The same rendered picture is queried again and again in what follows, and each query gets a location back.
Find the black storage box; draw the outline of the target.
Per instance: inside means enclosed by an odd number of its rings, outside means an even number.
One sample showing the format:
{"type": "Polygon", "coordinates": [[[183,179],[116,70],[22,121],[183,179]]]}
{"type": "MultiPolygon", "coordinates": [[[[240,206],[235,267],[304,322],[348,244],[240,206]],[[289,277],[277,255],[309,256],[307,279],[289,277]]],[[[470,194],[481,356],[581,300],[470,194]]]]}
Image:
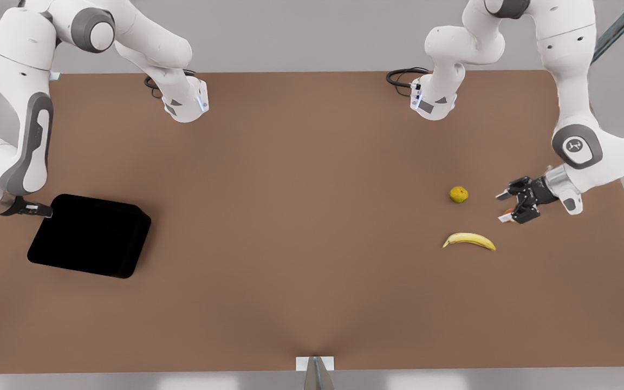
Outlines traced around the black storage box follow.
{"type": "Polygon", "coordinates": [[[100,276],[133,274],[151,227],[136,205],[63,193],[52,200],[28,261],[100,276]]]}

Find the yellow banana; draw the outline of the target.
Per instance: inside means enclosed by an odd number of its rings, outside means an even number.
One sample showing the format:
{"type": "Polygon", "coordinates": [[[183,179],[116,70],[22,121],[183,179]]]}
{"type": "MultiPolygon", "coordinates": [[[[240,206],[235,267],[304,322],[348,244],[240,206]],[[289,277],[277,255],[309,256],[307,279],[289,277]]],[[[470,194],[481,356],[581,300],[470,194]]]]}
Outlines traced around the yellow banana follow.
{"type": "Polygon", "coordinates": [[[450,236],[448,236],[448,238],[444,242],[443,248],[448,247],[451,244],[458,244],[458,243],[473,244],[479,247],[486,248],[491,251],[496,250],[495,244],[490,239],[488,239],[487,237],[483,235],[479,235],[477,233],[471,233],[471,232],[456,232],[456,233],[451,234],[450,236]]]}

